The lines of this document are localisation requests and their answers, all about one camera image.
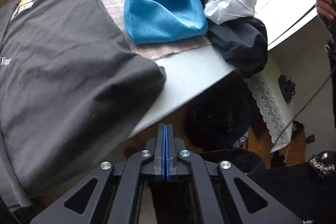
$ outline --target cord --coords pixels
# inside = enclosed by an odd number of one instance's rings
[[[336,72],[336,65],[333,67],[331,73],[329,74],[329,76],[327,77],[327,79],[323,82],[323,84],[320,86],[320,88],[314,93],[314,95],[308,100],[307,103],[305,103],[305,105],[299,110],[298,113],[296,113],[293,117],[293,119],[291,119],[291,121],[284,127],[284,129],[281,131],[281,133],[279,134],[279,136],[277,137],[277,139],[275,140],[274,144],[277,143],[277,141],[280,139],[280,137],[282,136],[282,134],[285,132],[285,130],[289,127],[289,125],[301,114],[301,112],[307,107],[307,105],[310,104],[310,102],[312,102],[312,100],[314,100],[314,98],[316,97],[317,94],[320,93],[320,91],[324,88],[324,86],[326,85],[326,83],[329,81],[329,79],[332,77],[332,75]]]

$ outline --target metal screw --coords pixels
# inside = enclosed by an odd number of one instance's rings
[[[152,154],[150,150],[142,150],[141,151],[141,156],[143,157],[149,157]]]
[[[328,157],[328,153],[323,153],[321,159],[326,159]]]
[[[182,157],[189,157],[190,156],[190,151],[189,150],[181,150],[180,155]]]
[[[223,160],[221,163],[220,163],[220,166],[223,168],[223,169],[229,169],[231,167],[231,163],[229,161],[226,161],[226,160]]]
[[[100,168],[103,169],[103,170],[107,170],[107,169],[110,169],[112,166],[112,164],[108,161],[105,161],[103,163],[101,163],[100,165]]]

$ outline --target pile of clothes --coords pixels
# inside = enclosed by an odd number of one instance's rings
[[[207,35],[244,77],[267,62],[265,25],[254,18],[256,0],[125,0],[125,30],[138,44]]]

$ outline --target white wall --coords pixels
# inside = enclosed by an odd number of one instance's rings
[[[302,108],[330,73],[324,49],[328,37],[328,30],[316,17],[269,51],[280,70],[296,84],[296,94],[292,99],[294,113]],[[306,146],[306,160],[322,150],[336,150],[331,81],[296,120],[304,124],[306,136],[315,135],[315,142]]]

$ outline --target white table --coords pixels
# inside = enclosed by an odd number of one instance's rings
[[[213,46],[205,46],[155,61],[167,80],[153,106],[130,137],[158,122],[235,70]]]

